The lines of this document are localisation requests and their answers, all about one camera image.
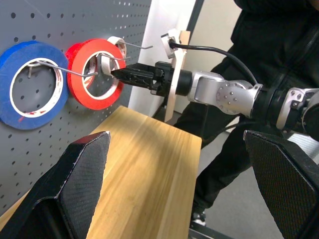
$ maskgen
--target white wall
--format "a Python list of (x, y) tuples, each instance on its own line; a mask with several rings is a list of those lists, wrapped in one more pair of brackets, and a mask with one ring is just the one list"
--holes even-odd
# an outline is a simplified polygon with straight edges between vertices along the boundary
[[(152, 0), (143, 46), (154, 48), (142, 50), (139, 63), (168, 62), (160, 36), (172, 28), (186, 30), (194, 4), (195, 0)], [(162, 97), (151, 95), (148, 89), (133, 87), (129, 108), (152, 116), (161, 103)]]
[[(234, 0), (206, 0), (200, 12), (191, 45), (214, 46), (228, 50), (232, 46), (230, 36), (240, 13)], [(211, 71), (224, 56), (213, 52), (188, 51), (184, 69)], [(188, 105), (186, 97), (177, 96), (175, 110), (182, 112)]]

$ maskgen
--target floor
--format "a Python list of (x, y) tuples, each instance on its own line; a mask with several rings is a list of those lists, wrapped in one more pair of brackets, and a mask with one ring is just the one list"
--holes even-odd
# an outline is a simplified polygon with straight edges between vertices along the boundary
[[(173, 125), (178, 113), (168, 123)], [(228, 137), (221, 134), (201, 152), (198, 174), (215, 158)], [(282, 239), (260, 192), (252, 169), (221, 191), (206, 210), (207, 226), (234, 239)]]

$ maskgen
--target shoe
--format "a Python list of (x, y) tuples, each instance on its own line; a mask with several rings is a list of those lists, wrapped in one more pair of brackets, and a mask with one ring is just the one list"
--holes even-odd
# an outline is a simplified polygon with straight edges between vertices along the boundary
[(192, 212), (191, 214), (191, 221), (194, 222), (194, 223), (197, 223), (197, 224), (200, 224), (202, 226), (206, 226), (206, 214), (205, 212), (201, 212), (201, 213), (198, 213), (198, 212)]

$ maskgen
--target black jacket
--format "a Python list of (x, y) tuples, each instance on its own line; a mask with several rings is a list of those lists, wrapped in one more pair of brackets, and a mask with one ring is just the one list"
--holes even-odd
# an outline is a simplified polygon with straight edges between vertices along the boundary
[[(229, 52), (248, 66), (257, 81), (286, 89), (319, 87), (319, 11), (307, 0), (235, 2), (242, 13)], [(214, 71), (238, 80), (238, 74), (223, 74), (229, 66), (235, 67), (225, 59)]]

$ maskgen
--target wooden board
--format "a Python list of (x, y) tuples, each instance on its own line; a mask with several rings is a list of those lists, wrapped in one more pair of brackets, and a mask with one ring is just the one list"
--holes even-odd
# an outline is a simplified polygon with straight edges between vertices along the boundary
[(92, 133), (106, 130), (111, 145), (87, 238), (187, 238), (201, 139), (125, 107)]

